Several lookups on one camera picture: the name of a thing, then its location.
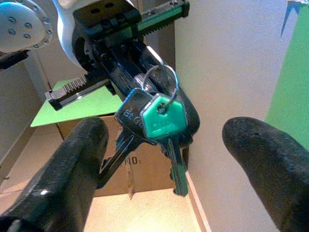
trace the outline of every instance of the key blade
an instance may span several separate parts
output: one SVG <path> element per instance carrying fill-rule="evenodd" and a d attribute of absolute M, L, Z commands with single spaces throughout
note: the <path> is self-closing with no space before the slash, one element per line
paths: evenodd
<path fill-rule="evenodd" d="M 181 196 L 188 194 L 188 186 L 185 177 L 185 167 L 176 140 L 167 139 L 163 144 L 169 159 L 171 160 L 171 176 L 176 184 L 174 193 Z"/>
<path fill-rule="evenodd" d="M 116 152 L 108 159 L 98 177 L 97 188 L 100 189 L 110 180 L 119 166 L 127 159 L 132 151 L 135 151 L 144 141 L 132 134 L 128 129 L 123 128 L 117 137 Z"/>

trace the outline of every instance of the key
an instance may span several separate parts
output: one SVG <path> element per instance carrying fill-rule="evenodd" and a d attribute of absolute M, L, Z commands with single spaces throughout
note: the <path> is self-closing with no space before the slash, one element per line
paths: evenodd
<path fill-rule="evenodd" d="M 179 142 L 179 147 L 180 148 L 188 148 L 189 145 L 193 142 L 193 138 L 192 138 L 192 134 L 190 133 L 190 130 L 188 128 L 186 128 L 186 130 L 182 133 L 180 139 L 178 140 Z M 161 146 L 161 152 L 167 157 L 169 158 L 169 155 L 168 155 L 168 151 L 166 150 L 166 148 L 164 146 Z M 187 170 L 187 164 L 185 163 L 185 161 L 183 160 L 183 163 L 184 163 L 184 166 L 185 166 L 185 170 Z M 172 174 L 172 171 L 173 169 L 171 168 L 170 169 L 170 178 L 175 181 L 175 178 L 173 178 L 173 174 Z"/>
<path fill-rule="evenodd" d="M 115 154 L 103 165 L 102 172 L 99 175 L 98 189 L 108 182 L 128 155 L 135 151 L 142 143 L 156 144 L 156 142 L 145 137 L 143 123 L 140 118 L 141 110 L 152 98 L 152 95 L 149 93 L 135 88 L 130 92 L 115 114 L 115 120 L 123 129 L 116 138 Z"/>
<path fill-rule="evenodd" d="M 156 94 L 140 115 L 146 137 L 160 143 L 171 160 L 171 176 L 176 184 L 174 193 L 186 196 L 188 186 L 179 148 L 179 138 L 187 131 L 186 112 L 180 101 L 174 101 L 162 112 L 160 108 L 169 101 L 166 95 Z"/>

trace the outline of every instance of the green paper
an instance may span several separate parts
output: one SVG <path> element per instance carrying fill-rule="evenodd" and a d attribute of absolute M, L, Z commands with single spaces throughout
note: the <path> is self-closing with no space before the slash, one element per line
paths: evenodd
<path fill-rule="evenodd" d="M 54 90 L 61 88 L 69 81 L 70 80 L 57 82 Z M 54 110 L 48 101 L 45 101 L 35 116 L 31 127 L 38 127 L 91 116 L 113 114 L 118 110 L 121 104 L 122 101 L 120 98 L 117 95 L 113 96 L 106 87 L 101 87 L 84 96 L 80 100 L 64 106 L 58 111 Z"/>
<path fill-rule="evenodd" d="M 142 113 L 146 135 L 149 139 L 156 139 L 176 134 L 185 130 L 186 117 L 183 105 L 174 101 L 165 114 L 158 113 L 158 107 L 170 100 L 159 95 Z"/>
<path fill-rule="evenodd" d="M 266 122 L 309 150 L 309 8 L 302 7 Z"/>

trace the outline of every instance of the green key cap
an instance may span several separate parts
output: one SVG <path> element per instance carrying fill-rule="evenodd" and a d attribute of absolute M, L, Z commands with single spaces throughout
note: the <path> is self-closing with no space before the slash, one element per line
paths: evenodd
<path fill-rule="evenodd" d="M 148 139 L 161 144 L 171 160 L 171 175 L 176 183 L 174 193 L 186 196 L 188 187 L 185 167 L 179 149 L 179 137 L 187 127 L 186 112 L 182 102 L 174 101 L 164 113 L 160 108 L 170 99 L 163 94 L 156 94 L 141 112 L 141 119 Z"/>

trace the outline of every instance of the keyring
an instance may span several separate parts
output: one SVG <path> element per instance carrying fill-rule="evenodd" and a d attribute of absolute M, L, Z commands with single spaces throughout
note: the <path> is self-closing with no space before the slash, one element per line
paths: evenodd
<path fill-rule="evenodd" d="M 175 90 L 174 90 L 174 92 L 173 92 L 173 95 L 172 95 L 170 101 L 167 102 L 167 103 L 165 103 L 165 104 L 163 104 L 161 107 L 158 108 L 158 111 L 159 111 L 160 114 L 165 113 L 165 112 L 166 112 L 166 109 L 169 107 L 169 105 L 171 105 L 171 104 L 176 100 L 177 92 L 179 91 L 179 80 L 178 80 L 178 76 L 177 76 L 176 72 L 175 72 L 175 71 L 173 70 L 173 68 L 172 68 L 171 66 L 169 66 L 169 65 L 164 64 L 164 67 L 170 69 L 171 72 L 172 72 L 173 75 L 174 75 L 174 79 L 175 79 Z M 147 73 L 145 74 L 145 76 L 144 76 L 144 81 L 143 81 L 143 84 L 142 84 L 142 90 L 143 90 L 143 91 L 145 91 L 146 82 L 147 82 L 147 80 L 149 79 L 150 73 L 153 72 L 154 70 L 158 69 L 158 68 L 160 68 L 160 66 L 159 66 L 159 65 L 155 65 L 155 66 L 151 67 L 151 68 L 147 71 Z"/>
<path fill-rule="evenodd" d="M 148 51 L 151 53 L 151 55 L 159 62 L 159 66 L 162 68 L 162 74 L 164 77 L 168 77 L 168 73 L 166 72 L 166 66 L 163 61 L 163 59 L 153 50 L 152 47 L 147 46 Z"/>

